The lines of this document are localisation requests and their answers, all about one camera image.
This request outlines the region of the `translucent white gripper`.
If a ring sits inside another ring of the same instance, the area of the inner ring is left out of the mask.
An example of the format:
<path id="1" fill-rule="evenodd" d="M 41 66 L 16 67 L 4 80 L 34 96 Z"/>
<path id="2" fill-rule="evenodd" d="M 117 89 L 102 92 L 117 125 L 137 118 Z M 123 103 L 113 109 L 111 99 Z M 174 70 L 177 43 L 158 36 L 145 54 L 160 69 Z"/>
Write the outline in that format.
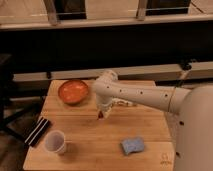
<path id="1" fill-rule="evenodd" d="M 107 118 L 110 115 L 110 111 L 113 107 L 113 99 L 97 97 L 96 103 L 97 103 L 98 113 L 101 111 L 104 116 L 103 119 Z"/>

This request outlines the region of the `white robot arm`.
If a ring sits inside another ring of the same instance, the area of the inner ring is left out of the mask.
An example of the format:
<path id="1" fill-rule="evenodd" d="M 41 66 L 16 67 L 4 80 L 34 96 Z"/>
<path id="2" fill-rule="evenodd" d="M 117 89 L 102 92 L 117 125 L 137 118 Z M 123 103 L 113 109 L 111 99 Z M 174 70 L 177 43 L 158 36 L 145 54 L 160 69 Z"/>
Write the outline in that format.
<path id="1" fill-rule="evenodd" d="M 103 118 L 114 98 L 142 104 L 179 116 L 173 171 L 213 171 L 213 86 L 192 90 L 171 86 L 123 84 L 113 70 L 93 83 L 97 108 Z"/>

